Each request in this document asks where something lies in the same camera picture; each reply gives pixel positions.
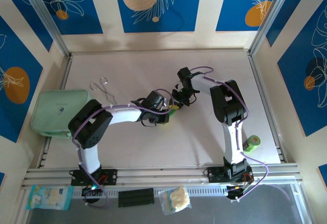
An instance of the green bag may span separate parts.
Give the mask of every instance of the green bag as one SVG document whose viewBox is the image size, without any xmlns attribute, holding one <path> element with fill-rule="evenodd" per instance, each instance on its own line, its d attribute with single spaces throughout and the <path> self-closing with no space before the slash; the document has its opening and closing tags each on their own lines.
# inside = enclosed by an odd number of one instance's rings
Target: green bag
<svg viewBox="0 0 327 224">
<path fill-rule="evenodd" d="M 42 136 L 70 138 L 68 123 L 89 100 L 83 89 L 46 91 L 37 100 L 31 128 Z"/>
</svg>

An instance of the snack package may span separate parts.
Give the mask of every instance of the snack package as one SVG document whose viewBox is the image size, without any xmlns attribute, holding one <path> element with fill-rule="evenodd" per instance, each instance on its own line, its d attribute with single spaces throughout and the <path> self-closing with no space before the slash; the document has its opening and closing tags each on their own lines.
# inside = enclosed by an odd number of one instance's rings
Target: snack package
<svg viewBox="0 0 327 224">
<path fill-rule="evenodd" d="M 189 193 L 184 186 L 159 192 L 159 199 L 164 215 L 173 214 L 186 207 L 192 208 Z"/>
<path fill-rule="evenodd" d="M 33 186 L 26 209 L 68 210 L 73 195 L 73 186 L 68 187 L 40 187 Z"/>
</svg>

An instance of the green cylinder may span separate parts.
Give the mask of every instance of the green cylinder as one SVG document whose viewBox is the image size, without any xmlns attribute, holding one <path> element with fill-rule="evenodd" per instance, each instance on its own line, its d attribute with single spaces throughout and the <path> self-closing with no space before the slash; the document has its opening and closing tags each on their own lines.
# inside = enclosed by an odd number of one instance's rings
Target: green cylinder
<svg viewBox="0 0 327 224">
<path fill-rule="evenodd" d="M 258 136 L 250 136 L 244 143 L 243 143 L 243 151 L 245 152 L 252 152 L 255 150 L 261 143 L 261 140 Z"/>
</svg>

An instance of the white work surface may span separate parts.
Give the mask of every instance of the white work surface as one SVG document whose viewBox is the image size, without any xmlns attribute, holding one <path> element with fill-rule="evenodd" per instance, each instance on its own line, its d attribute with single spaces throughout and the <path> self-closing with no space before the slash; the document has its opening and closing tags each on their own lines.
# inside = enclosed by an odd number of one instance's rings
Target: white work surface
<svg viewBox="0 0 327 224">
<path fill-rule="evenodd" d="M 127 104 L 147 97 L 157 88 L 171 91 L 178 82 L 179 69 L 201 65 L 215 69 L 208 74 L 210 77 L 224 81 L 234 79 L 238 83 L 250 110 L 250 117 L 243 124 L 243 141 L 251 135 L 261 138 L 261 145 L 249 156 L 265 163 L 280 163 L 246 52 L 210 50 L 75 55 L 65 88 L 86 89 L 93 98 L 108 105 L 104 93 L 92 91 L 89 87 L 106 77 L 109 82 L 106 88 L 115 95 L 117 103 Z M 190 107 L 178 110 L 165 125 L 150 128 L 143 127 L 140 122 L 126 122 L 109 126 L 98 144 L 102 166 L 223 164 L 224 134 L 215 117 L 211 97 L 200 93 L 197 98 Z M 44 166 L 77 167 L 77 152 L 71 140 L 52 138 Z"/>
</svg>

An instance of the blue packaging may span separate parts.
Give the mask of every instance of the blue packaging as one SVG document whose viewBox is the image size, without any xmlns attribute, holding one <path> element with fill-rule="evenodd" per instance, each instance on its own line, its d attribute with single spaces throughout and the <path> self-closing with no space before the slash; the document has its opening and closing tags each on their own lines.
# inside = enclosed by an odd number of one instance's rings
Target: blue packaging
<svg viewBox="0 0 327 224">
<path fill-rule="evenodd" d="M 68 210 L 73 195 L 73 186 L 68 187 L 40 187 L 33 186 L 26 209 L 35 208 Z"/>
</svg>

